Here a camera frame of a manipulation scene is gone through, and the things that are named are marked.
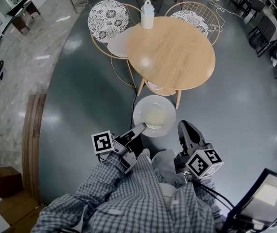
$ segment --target floor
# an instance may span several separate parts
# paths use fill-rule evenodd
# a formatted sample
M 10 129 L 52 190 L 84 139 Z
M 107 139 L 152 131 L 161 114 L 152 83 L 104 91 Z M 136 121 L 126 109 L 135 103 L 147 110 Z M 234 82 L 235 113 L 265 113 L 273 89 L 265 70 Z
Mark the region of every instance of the floor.
M 109 60 L 94 47 L 87 29 L 88 13 L 99 1 L 91 0 L 73 26 L 48 89 L 39 153 L 44 203 L 74 193 L 96 166 L 91 134 L 110 130 L 119 135 L 130 127 L 136 91 L 114 75 Z M 142 0 L 117 1 L 143 5 Z M 192 1 L 215 10 L 206 0 Z M 160 2 L 152 1 L 156 9 Z M 218 3 L 239 13 L 228 0 Z M 164 15 L 172 5 L 174 0 L 165 0 L 156 16 Z M 188 120 L 220 152 L 225 164 L 213 175 L 216 188 L 237 203 L 265 167 L 277 171 L 277 80 L 270 56 L 258 58 L 248 44 L 247 33 L 252 27 L 236 15 L 219 13 L 225 23 L 213 46 L 216 67 L 211 78 L 183 92 L 176 123 L 167 136 L 144 137 L 143 143 L 152 153 L 162 149 L 180 152 L 177 124 Z M 124 62 L 116 62 L 115 68 L 130 82 Z M 148 95 L 152 93 L 145 87 L 135 103 Z M 176 97 L 168 99 L 174 103 Z
M 34 14 L 30 31 L 12 25 L 0 42 L 0 165 L 22 171 L 21 142 L 28 96 L 45 93 L 63 44 L 77 20 L 69 0 L 47 0 Z

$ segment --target white cable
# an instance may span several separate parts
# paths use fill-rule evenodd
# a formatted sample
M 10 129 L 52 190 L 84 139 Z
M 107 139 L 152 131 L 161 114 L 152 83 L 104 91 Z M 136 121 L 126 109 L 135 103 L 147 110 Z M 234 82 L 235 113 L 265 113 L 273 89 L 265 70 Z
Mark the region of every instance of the white cable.
M 230 12 L 230 11 L 224 9 L 223 7 L 219 6 L 216 2 L 214 2 L 214 1 L 212 1 L 212 0 L 207 0 L 207 1 L 208 1 L 211 5 L 213 5 L 213 6 L 215 6 L 215 7 L 217 8 L 215 11 L 216 11 L 216 13 L 218 14 L 218 16 L 223 20 L 223 24 L 220 26 L 220 32 L 223 31 L 223 26 L 224 26 L 224 24 L 225 24 L 225 20 L 220 16 L 220 14 L 218 13 L 218 10 L 221 11 L 221 12 L 227 11 L 227 12 L 230 13 L 230 14 L 236 15 L 236 16 L 242 18 L 244 21 L 246 21 L 248 24 L 250 24 L 250 25 L 254 28 L 254 26 L 253 26 L 251 23 L 249 23 L 247 20 L 245 20 L 242 16 L 240 16 L 240 15 L 238 15 L 238 14 L 236 14 L 236 13 L 233 13 L 233 12 Z M 210 25 L 210 26 L 214 26 L 214 30 L 216 30 L 217 25 Z

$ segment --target wire chair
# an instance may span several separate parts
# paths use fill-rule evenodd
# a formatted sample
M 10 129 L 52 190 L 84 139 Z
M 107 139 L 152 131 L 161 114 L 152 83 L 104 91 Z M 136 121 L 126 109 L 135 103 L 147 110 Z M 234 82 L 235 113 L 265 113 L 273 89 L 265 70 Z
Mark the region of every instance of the wire chair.
M 174 7 L 179 5 L 182 7 L 182 10 L 193 11 L 204 19 L 205 23 L 208 26 L 207 37 L 212 42 L 211 44 L 214 45 L 218 37 L 220 36 L 220 22 L 215 13 L 211 9 L 199 2 L 180 2 L 172 6 L 164 16 L 166 17 Z
M 134 22 L 134 20 L 133 20 L 133 18 L 132 18 L 132 15 L 131 15 L 131 13 L 130 13 L 129 8 L 132 8 L 132 9 L 138 11 L 139 13 L 141 12 L 141 10 L 138 9 L 138 8 L 136 8 L 136 7 L 134 7 L 134 6 L 132 6 L 132 5 L 130 5 L 130 4 L 123 3 L 123 5 L 126 7 L 127 12 L 128 12 L 128 14 L 129 14 L 129 23 L 128 23 L 128 26 L 127 26 L 127 29 L 128 29 L 128 28 L 133 27 L 133 26 L 136 25 L 136 23 Z M 93 42 L 93 44 L 97 47 L 97 49 L 98 49 L 99 51 L 101 51 L 103 54 L 105 54 L 106 56 L 110 57 L 110 64 L 111 64 L 111 66 L 112 66 L 112 68 L 113 68 L 113 71 L 114 71 L 114 73 L 116 74 L 116 76 L 117 76 L 122 82 L 124 82 L 125 84 L 127 84 L 127 85 L 129 85 L 129 86 L 131 86 L 131 87 L 133 87 L 133 88 L 136 88 L 136 85 L 135 85 L 135 82 L 134 82 L 134 78 L 133 78 L 133 75 L 132 75 L 132 71 L 131 71 L 131 67 L 130 67 L 130 63 L 129 63 L 128 58 L 121 58 L 121 57 L 118 57 L 118 56 L 113 55 L 113 54 L 108 50 L 107 44 L 106 44 L 106 43 L 101 43 L 100 46 L 99 46 L 98 41 L 97 41 L 96 39 L 94 39 L 94 37 L 93 37 L 91 31 L 90 31 L 90 35 L 91 35 L 92 42 Z M 131 79 L 132 79 L 132 82 L 133 82 L 133 85 L 129 84 L 128 82 L 126 82 L 125 80 L 123 80 L 123 79 L 118 75 L 118 73 L 116 72 L 116 70 L 115 70 L 115 68 L 114 68 L 114 65 L 113 65 L 113 59 L 126 60 L 127 65 L 128 65 L 128 68 L 129 68 L 129 72 L 130 72 L 130 75 L 131 75 Z

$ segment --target wooden table leg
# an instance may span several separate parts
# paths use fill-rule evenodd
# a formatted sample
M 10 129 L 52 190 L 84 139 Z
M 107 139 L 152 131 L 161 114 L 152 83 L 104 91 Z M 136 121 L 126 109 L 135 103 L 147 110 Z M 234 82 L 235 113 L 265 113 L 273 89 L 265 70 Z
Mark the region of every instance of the wooden table leg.
M 175 106 L 176 109 L 178 109 L 179 102 L 181 101 L 181 95 L 182 95 L 182 91 L 181 91 L 181 90 L 178 90 L 178 91 L 177 91 L 176 106 Z
M 140 95 L 142 89 L 143 89 L 143 86 L 145 84 L 145 81 L 146 79 L 142 78 L 141 82 L 140 82 L 140 85 L 139 85 L 139 89 L 138 89 L 138 96 Z

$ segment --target marble tile floor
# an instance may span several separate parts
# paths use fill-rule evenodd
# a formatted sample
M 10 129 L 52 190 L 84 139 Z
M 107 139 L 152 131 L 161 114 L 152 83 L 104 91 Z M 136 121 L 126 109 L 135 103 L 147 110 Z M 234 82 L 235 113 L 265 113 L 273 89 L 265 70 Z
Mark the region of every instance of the marble tile floor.
M 22 172 L 22 130 L 30 94 L 46 92 L 54 64 L 79 14 L 69 0 L 47 0 L 20 34 L 12 25 L 0 42 L 0 165 Z

